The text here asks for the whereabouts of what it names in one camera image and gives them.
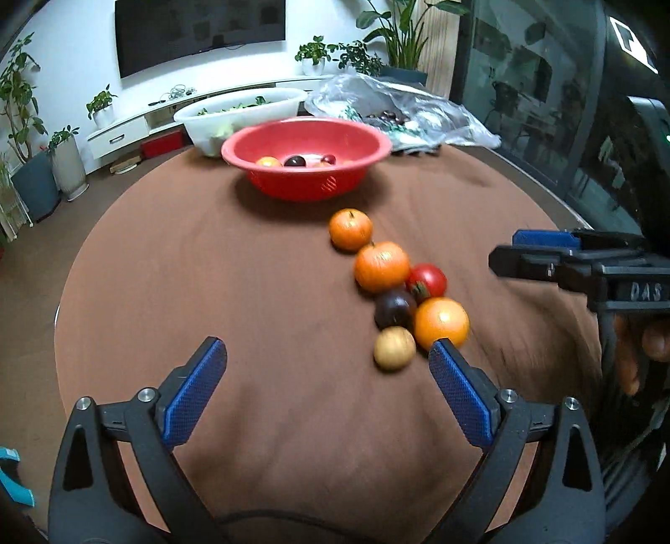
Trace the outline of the person's right hand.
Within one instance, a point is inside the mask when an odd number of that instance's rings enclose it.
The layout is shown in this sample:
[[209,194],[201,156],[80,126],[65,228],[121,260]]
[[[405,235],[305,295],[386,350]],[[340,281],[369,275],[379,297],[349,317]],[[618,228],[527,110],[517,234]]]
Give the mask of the person's right hand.
[[656,317],[643,332],[635,332],[630,318],[622,315],[614,317],[613,326],[617,337],[614,350],[617,381],[621,390],[633,397],[643,385],[643,357],[669,363],[669,317]]

